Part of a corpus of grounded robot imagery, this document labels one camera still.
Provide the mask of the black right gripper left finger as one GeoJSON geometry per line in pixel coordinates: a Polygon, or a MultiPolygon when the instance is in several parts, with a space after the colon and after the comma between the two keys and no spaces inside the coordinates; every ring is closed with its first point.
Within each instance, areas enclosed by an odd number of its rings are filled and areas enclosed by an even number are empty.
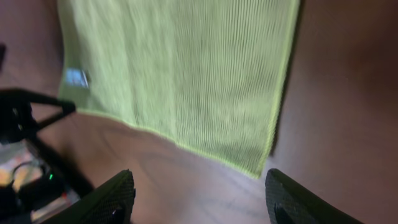
{"type": "Polygon", "coordinates": [[[122,170],[47,224],[130,224],[136,197],[130,170],[122,170]]]}

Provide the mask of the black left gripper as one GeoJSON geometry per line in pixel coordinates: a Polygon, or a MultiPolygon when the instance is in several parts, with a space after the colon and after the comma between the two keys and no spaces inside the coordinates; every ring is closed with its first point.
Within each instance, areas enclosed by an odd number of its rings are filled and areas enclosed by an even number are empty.
{"type": "Polygon", "coordinates": [[[12,144],[28,138],[75,111],[76,106],[71,101],[26,90],[1,90],[1,144],[12,144]],[[58,106],[62,111],[36,122],[31,103],[58,106]]]}

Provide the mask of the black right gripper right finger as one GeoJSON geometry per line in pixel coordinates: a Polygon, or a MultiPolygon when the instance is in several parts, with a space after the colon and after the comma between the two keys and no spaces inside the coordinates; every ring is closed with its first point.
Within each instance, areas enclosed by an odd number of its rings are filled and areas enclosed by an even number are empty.
{"type": "Polygon", "coordinates": [[[267,211],[272,224],[360,223],[278,169],[267,171],[265,188],[267,211]]]}

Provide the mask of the light green microfiber cloth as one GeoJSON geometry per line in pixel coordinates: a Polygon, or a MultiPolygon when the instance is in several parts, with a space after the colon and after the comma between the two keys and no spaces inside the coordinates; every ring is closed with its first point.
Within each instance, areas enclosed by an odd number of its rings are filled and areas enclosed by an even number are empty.
{"type": "Polygon", "coordinates": [[[258,178],[300,1],[59,1],[59,97],[258,178]]]}

